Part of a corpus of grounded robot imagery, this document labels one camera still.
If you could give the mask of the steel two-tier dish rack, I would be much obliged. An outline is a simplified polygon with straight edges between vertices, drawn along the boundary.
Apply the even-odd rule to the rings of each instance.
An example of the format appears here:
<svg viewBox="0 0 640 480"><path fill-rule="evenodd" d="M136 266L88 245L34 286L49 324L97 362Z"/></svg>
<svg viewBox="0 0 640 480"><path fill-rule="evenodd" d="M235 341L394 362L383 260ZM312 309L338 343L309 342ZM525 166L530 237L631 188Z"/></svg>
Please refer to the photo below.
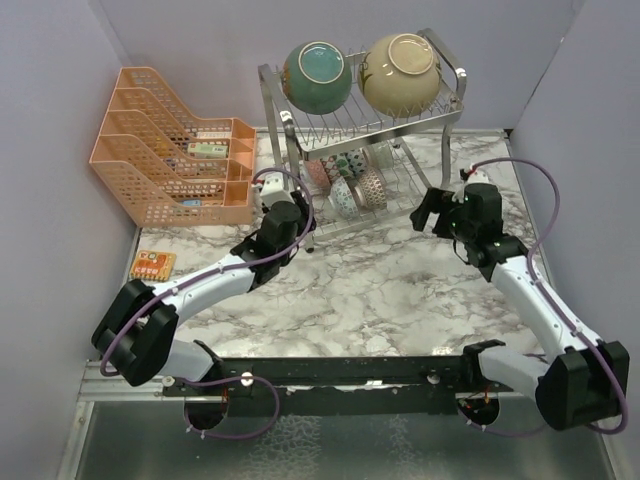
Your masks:
<svg viewBox="0 0 640 480"><path fill-rule="evenodd" d="M319 243L340 234L361 231L388 219L409 214L431 186L447 188L451 182L451 134L463 112L467 74L458 58L431 28L418 35L434 48L440 64L453 73L455 86L445 79L433 104L423 113L406 119L393 119L375 111L359 89L352 88L349 99L328 115L310 115L295 109L281 88L280 70L268 64L258 67L267 131L272 154L278 166L286 166L297 175L305 172L305 163L327 155L386 144L392 149L393 165L381 170L386 183L387 207L363 210L354 219L344 219L329 206L327 196L314 187L313 201L317 228L307 238L306 249L313 252ZM411 135L441 133L438 178L425 173L406 142Z"/></svg>

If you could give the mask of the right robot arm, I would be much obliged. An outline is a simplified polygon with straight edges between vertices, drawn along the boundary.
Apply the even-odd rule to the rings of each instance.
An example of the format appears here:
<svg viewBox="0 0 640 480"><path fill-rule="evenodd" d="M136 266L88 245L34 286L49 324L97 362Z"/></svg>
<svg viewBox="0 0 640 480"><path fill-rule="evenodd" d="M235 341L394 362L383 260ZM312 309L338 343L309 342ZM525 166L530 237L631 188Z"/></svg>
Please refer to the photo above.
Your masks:
<svg viewBox="0 0 640 480"><path fill-rule="evenodd" d="M413 229L423 230L430 215L437 217L433 233L463 245L464 263L508 299L546 356L536 361L499 340L468 345L459 367L461 383L472 391L501 383L532 399L546 424L558 431L622 416L628 351L578 320L541 277L523 242L505 232L498 188L489 183L468 184L459 192L431 187L410 215Z"/></svg>

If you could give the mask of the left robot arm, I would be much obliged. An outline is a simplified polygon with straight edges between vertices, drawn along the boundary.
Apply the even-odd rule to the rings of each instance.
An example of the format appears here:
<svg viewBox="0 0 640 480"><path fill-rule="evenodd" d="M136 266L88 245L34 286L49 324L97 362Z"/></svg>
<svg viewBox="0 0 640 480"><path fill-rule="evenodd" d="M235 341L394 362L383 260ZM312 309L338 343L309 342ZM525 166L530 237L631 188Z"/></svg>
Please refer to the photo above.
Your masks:
<svg viewBox="0 0 640 480"><path fill-rule="evenodd" d="M308 200L293 192L290 200L268 207L260 227L215 264L156 285L125 283L94 330L92 346L131 386L164 374L185 378L199 394L214 392L221 380L219 358L202 343L176 340L178 326L269 282L314 227Z"/></svg>

